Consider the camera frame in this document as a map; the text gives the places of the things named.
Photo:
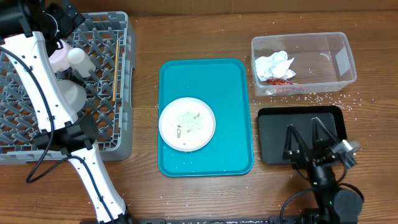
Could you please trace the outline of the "grey bowl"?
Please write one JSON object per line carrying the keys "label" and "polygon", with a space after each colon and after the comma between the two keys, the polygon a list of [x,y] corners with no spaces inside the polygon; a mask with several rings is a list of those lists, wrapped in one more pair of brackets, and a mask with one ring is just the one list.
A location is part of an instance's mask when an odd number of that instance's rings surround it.
{"label": "grey bowl", "polygon": [[76,113],[79,112],[85,105],[85,89],[70,80],[58,80],[57,85],[62,96],[70,105],[71,109]]}

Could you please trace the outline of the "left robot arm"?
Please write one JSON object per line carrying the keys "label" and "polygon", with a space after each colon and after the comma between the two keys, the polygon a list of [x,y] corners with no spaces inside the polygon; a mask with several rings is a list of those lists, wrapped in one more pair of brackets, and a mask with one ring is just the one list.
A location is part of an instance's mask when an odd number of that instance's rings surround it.
{"label": "left robot arm", "polygon": [[69,80],[57,80],[49,57],[63,48],[85,17],[68,1],[1,1],[1,51],[16,69],[32,102],[40,133],[34,138],[44,151],[59,146],[80,176],[96,211],[97,223],[134,223],[125,201],[107,173],[99,150],[99,129],[92,114],[78,116],[85,90]]}

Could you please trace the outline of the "small pink bowl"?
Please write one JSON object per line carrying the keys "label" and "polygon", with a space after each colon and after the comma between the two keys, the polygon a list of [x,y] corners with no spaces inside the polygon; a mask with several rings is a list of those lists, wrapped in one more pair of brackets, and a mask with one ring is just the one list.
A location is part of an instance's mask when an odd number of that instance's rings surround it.
{"label": "small pink bowl", "polygon": [[61,40],[62,48],[56,50],[50,57],[49,62],[54,72],[63,72],[71,67],[68,61],[68,53],[73,48],[71,45]]}

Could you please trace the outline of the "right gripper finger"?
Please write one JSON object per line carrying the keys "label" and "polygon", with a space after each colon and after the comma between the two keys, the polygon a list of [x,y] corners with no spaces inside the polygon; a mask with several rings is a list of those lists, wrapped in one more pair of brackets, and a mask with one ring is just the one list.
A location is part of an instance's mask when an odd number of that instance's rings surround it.
{"label": "right gripper finger", "polygon": [[308,146],[296,128],[292,124],[288,125],[283,155],[299,155],[301,152],[306,152],[307,150]]}
{"label": "right gripper finger", "polygon": [[318,117],[312,118],[312,145],[314,148],[328,148],[337,142],[337,136]]}

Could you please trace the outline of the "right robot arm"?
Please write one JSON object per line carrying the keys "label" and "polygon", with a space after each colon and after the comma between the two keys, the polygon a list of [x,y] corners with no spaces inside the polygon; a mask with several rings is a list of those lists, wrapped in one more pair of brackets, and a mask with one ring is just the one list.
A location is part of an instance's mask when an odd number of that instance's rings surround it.
{"label": "right robot arm", "polygon": [[357,223],[363,208],[364,195],[355,186],[344,183],[347,171],[356,165],[354,155],[359,149],[356,140],[339,139],[317,117],[312,118],[312,148],[309,148],[293,125],[287,126],[283,158],[292,168],[305,170],[311,187],[290,196],[279,213],[284,218],[286,206],[295,198],[313,193],[317,208],[307,209],[293,223]]}

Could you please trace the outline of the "wooden chopstick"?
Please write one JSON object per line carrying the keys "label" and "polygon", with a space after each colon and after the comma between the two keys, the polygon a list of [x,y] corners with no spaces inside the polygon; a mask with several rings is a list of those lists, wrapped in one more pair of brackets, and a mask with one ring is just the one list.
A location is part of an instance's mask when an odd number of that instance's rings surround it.
{"label": "wooden chopstick", "polygon": [[113,80],[113,101],[116,102],[116,90],[118,80],[118,65],[119,65],[119,39],[116,41],[115,61],[114,61],[114,80]]}

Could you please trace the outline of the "white plastic cup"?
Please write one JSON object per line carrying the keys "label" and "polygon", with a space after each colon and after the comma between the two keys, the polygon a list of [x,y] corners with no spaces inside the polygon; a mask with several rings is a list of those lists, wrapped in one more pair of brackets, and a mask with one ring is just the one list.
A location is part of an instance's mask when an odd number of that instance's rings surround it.
{"label": "white plastic cup", "polygon": [[71,68],[76,70],[83,78],[88,78],[90,76],[90,70],[96,70],[89,55],[80,48],[71,49],[67,55],[67,59]]}

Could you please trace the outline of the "red snack wrapper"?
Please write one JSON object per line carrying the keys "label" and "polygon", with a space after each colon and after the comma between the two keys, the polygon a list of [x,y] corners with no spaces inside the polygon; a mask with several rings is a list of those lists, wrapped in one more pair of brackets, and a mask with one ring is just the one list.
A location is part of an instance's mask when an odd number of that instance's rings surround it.
{"label": "red snack wrapper", "polygon": [[294,91],[297,91],[297,88],[290,87],[290,85],[297,85],[297,83],[292,83],[283,78],[270,78],[266,81],[267,85],[272,86],[281,86],[281,88],[270,88],[267,90],[269,94],[277,95],[277,94],[291,94]]}

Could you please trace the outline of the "white napkin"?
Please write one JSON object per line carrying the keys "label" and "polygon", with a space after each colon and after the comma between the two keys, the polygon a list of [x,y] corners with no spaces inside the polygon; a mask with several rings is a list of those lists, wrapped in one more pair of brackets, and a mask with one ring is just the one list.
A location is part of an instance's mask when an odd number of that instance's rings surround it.
{"label": "white napkin", "polygon": [[258,79],[265,82],[271,78],[289,80],[296,76],[296,73],[290,69],[295,58],[288,59],[288,57],[286,51],[279,51],[268,57],[262,56],[255,59],[254,64]]}

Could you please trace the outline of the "large white plate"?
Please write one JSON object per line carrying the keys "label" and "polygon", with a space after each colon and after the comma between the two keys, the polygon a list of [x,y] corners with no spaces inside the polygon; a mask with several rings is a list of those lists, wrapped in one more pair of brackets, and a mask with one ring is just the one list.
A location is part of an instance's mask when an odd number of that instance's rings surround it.
{"label": "large white plate", "polygon": [[159,133],[172,149],[193,152],[205,147],[216,129],[215,114],[202,100],[183,97],[169,103],[159,117]]}

